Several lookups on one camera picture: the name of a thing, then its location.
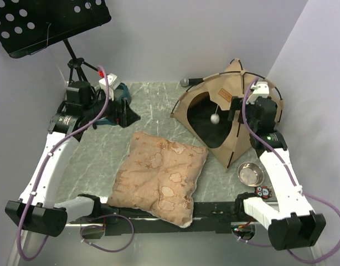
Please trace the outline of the tan black pet tent fabric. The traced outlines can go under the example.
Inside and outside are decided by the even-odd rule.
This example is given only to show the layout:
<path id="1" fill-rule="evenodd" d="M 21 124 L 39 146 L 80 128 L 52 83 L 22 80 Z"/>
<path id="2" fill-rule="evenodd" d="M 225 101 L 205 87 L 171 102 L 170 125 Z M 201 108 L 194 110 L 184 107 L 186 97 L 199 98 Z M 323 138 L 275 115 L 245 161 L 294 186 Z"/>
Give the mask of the tan black pet tent fabric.
<path id="1" fill-rule="evenodd" d="M 245 70 L 238 58 L 221 73 L 190 81 L 170 114 L 225 168 L 251 148 L 241 117 L 241 100 L 255 78 L 268 83 L 269 96 L 277 104 L 275 120 L 280 121 L 283 98 L 279 89 L 266 77 Z"/>

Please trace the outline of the orange patterned pillow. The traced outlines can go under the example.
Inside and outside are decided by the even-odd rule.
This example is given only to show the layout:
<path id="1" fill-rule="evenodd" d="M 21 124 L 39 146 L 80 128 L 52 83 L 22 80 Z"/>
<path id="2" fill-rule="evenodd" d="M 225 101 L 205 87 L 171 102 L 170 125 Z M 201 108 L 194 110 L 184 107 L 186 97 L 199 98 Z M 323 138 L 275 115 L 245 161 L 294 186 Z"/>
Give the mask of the orange patterned pillow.
<path id="1" fill-rule="evenodd" d="M 107 204 L 140 209 L 187 228 L 193 221 L 192 194 L 207 156 L 208 150 L 204 146 L 136 132 L 115 177 Z"/>

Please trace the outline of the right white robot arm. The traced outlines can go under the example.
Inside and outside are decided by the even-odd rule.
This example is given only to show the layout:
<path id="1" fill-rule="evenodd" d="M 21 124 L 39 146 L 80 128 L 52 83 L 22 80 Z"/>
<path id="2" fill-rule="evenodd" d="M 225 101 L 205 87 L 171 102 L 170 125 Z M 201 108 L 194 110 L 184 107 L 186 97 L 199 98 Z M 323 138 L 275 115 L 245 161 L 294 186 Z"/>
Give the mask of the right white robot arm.
<path id="1" fill-rule="evenodd" d="M 250 217 L 263 225 L 275 250 L 311 247 L 326 226 L 326 220 L 303 195 L 292 169 L 283 135 L 276 130 L 277 103 L 271 97 L 248 99 L 243 122 L 249 128 L 250 143 L 269 175 L 277 208 L 265 202 L 263 192 L 242 193 L 235 200 L 237 219 Z"/>

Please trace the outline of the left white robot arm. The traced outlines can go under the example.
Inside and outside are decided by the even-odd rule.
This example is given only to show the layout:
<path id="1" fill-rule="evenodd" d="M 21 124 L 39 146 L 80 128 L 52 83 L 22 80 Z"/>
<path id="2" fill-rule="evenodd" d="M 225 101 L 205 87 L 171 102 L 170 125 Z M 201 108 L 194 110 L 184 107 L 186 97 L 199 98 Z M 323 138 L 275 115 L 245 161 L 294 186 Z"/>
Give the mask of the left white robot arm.
<path id="1" fill-rule="evenodd" d="M 72 81 L 65 100 L 59 105 L 48 128 L 45 148 L 25 190 L 17 201 L 8 201 L 7 216 L 23 230 L 57 237 L 69 222 L 84 217 L 95 223 L 102 216 L 101 199 L 79 194 L 75 199 L 56 203 L 56 193 L 65 168 L 89 127 L 119 125 L 128 127 L 140 119 L 131 108 L 131 95 L 124 83 L 104 81 L 95 90 L 87 81 Z"/>

